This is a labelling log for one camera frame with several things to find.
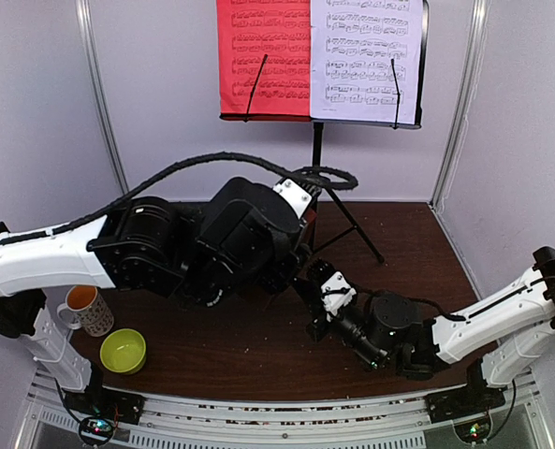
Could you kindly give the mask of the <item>black perforated music stand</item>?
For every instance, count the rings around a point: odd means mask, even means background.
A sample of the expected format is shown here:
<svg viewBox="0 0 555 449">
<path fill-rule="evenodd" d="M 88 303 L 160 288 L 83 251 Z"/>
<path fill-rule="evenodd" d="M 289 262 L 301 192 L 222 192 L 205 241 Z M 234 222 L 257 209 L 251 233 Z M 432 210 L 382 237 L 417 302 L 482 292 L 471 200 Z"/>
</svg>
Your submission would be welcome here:
<svg viewBox="0 0 555 449">
<path fill-rule="evenodd" d="M 239 119 L 237 117 L 224 117 L 219 112 L 219 116 L 222 120 L 225 121 L 233 121 L 233 122 L 300 122 L 300 123 L 310 123 L 313 127 L 313 155 L 312 155 L 312 163 L 314 166 L 318 166 L 321 162 L 322 158 L 322 150 L 323 150 L 323 136 L 324 136 L 324 129 L 327 123 L 351 123 L 351 122 L 327 122 L 327 121 L 315 121 L 309 116 L 308 118 L 304 117 L 289 117 L 289 116 L 260 116 L 260 117 L 245 117 L 243 119 Z M 409 129 L 409 128 L 392 128 L 389 126 L 377 125 L 377 124 L 370 124 L 370 123 L 355 123 L 355 124 L 366 124 L 366 125 L 375 125 L 375 126 L 382 126 L 388 127 L 394 130 L 398 129 Z"/>
</svg>

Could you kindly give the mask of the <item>white sheet music page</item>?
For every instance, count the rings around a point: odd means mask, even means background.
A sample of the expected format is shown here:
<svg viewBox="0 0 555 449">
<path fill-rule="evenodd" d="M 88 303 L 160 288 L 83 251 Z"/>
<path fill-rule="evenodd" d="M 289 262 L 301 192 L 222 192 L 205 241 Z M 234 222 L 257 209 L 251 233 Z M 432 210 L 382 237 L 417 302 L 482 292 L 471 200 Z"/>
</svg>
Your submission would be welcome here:
<svg viewBox="0 0 555 449">
<path fill-rule="evenodd" d="M 420 127 L 427 2 L 313 1 L 310 19 L 313 120 Z"/>
</svg>

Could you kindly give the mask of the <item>red sheet music page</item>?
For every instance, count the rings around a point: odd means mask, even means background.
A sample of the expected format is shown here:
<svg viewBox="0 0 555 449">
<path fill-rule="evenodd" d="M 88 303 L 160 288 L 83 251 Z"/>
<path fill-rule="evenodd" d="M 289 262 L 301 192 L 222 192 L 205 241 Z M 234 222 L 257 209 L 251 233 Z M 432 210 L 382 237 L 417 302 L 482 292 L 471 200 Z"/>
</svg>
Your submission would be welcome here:
<svg viewBox="0 0 555 449">
<path fill-rule="evenodd" d="M 310 116 L 310 3 L 216 3 L 220 113 Z"/>
</svg>

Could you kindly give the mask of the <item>brown wooden metronome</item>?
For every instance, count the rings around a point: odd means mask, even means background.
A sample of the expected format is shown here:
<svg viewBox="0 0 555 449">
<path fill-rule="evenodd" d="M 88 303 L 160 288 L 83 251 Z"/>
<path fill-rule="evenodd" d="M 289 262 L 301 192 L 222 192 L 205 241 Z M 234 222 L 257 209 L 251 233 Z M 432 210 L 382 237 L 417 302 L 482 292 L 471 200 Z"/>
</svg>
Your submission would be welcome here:
<svg viewBox="0 0 555 449">
<path fill-rule="evenodd" d="M 317 202 L 312 201 L 302 215 L 302 230 L 299 236 L 299 244 L 304 245 L 309 253 L 314 253 L 314 240 L 317 219 Z"/>
</svg>

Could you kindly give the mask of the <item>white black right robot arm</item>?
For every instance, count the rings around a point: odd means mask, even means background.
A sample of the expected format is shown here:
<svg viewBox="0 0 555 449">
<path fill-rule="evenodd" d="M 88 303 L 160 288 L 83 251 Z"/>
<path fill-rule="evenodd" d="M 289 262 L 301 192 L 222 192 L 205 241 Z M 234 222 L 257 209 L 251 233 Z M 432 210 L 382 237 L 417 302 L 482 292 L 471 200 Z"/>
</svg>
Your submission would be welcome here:
<svg viewBox="0 0 555 449">
<path fill-rule="evenodd" d="M 555 249 L 542 247 L 534 264 L 505 288 L 456 312 L 425 318 L 425 300 L 349 282 L 317 260 L 293 287 L 312 321 L 315 341 L 337 335 L 368 370 L 393 364 L 409 380 L 429 380 L 496 340 L 503 344 L 476 363 L 476 378 L 457 395 L 464 412 L 476 413 L 501 388 L 555 344 Z"/>
</svg>

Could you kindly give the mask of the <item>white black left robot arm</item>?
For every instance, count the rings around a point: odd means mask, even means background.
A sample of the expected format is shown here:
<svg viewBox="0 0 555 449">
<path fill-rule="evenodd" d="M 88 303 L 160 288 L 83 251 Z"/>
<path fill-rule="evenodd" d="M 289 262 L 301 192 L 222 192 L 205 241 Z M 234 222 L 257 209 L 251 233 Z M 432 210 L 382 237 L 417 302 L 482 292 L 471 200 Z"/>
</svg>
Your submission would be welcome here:
<svg viewBox="0 0 555 449">
<path fill-rule="evenodd" d="M 92 415 L 112 396 L 101 370 L 57 329 L 49 287 L 145 290 L 213 306 L 241 286 L 284 290 L 307 256 L 311 189 L 289 178 L 269 187 L 229 180 L 200 212 L 156 196 L 114 206 L 77 226 L 12 233 L 0 223 L 0 335 L 20 339 Z"/>
</svg>

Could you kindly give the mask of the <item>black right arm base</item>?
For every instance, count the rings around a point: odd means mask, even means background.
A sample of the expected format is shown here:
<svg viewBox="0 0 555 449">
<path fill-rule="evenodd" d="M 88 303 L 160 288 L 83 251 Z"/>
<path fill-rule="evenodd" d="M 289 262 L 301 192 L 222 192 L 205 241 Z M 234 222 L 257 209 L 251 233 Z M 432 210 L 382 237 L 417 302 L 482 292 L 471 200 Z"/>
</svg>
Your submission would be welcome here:
<svg viewBox="0 0 555 449">
<path fill-rule="evenodd" d="M 432 423 L 456 420 L 505 405 L 504 390 L 489 387 L 483 379 L 471 378 L 465 386 L 431 393 L 425 397 Z"/>
</svg>

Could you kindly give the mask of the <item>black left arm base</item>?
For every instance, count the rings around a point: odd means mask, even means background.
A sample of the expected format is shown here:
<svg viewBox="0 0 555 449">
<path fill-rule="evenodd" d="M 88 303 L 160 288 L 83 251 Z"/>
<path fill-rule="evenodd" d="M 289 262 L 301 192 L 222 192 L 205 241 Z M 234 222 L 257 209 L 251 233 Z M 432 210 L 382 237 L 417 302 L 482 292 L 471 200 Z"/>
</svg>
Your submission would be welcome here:
<svg viewBox="0 0 555 449">
<path fill-rule="evenodd" d="M 71 411 L 137 425 L 143 412 L 145 397 L 102 387 L 79 393 L 65 391 L 64 402 Z"/>
</svg>

